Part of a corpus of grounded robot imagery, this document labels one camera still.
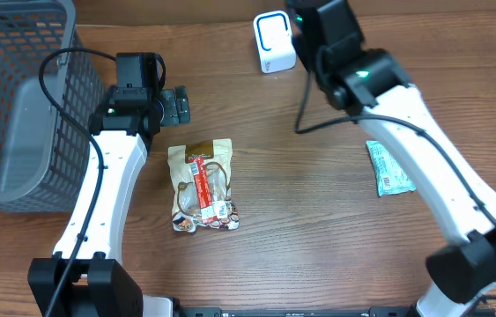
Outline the white brown snack wrapper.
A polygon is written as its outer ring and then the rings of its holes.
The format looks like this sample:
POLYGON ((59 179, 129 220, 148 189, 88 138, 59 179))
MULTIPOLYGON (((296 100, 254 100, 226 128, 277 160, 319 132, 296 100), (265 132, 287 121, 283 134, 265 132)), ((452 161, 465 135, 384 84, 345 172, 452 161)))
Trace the white brown snack wrapper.
POLYGON ((195 232, 199 227, 235 230, 239 214, 232 201, 230 139, 207 140, 197 144, 177 145, 168 149, 168 165, 174 187, 172 224, 177 232, 195 232), (189 160, 203 157, 217 219, 204 224, 189 160))

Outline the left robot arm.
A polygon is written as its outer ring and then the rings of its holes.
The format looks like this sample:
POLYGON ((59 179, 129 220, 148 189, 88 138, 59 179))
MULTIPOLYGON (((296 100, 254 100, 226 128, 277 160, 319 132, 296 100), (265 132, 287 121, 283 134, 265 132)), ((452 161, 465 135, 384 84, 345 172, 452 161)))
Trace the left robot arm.
POLYGON ((152 297, 122 266, 122 236, 137 177, 153 137, 190 121, 186 89, 167 90, 166 65, 157 53, 119 53, 116 84, 82 125, 42 92, 90 144, 85 176, 70 222, 49 258, 28 271, 45 316, 180 316, 178 299, 152 297))

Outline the teal orange snack packet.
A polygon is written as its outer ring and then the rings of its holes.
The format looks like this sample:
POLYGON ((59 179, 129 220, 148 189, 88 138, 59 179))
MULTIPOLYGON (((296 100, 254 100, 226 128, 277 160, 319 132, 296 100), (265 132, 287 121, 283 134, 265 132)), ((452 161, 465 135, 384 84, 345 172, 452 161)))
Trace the teal orange snack packet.
POLYGON ((416 190, 415 184, 380 142, 367 140, 366 147, 374 168, 378 196, 399 195, 416 190))

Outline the red white snack bar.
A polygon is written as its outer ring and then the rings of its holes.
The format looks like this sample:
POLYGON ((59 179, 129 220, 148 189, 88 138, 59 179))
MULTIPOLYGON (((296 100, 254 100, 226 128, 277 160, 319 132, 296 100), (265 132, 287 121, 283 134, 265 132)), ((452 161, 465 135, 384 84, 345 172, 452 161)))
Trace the red white snack bar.
POLYGON ((189 167, 196 186, 201 218, 204 224, 209 224, 217 219, 213 205, 208 176, 205 171, 204 158, 194 157, 189 160, 189 167))

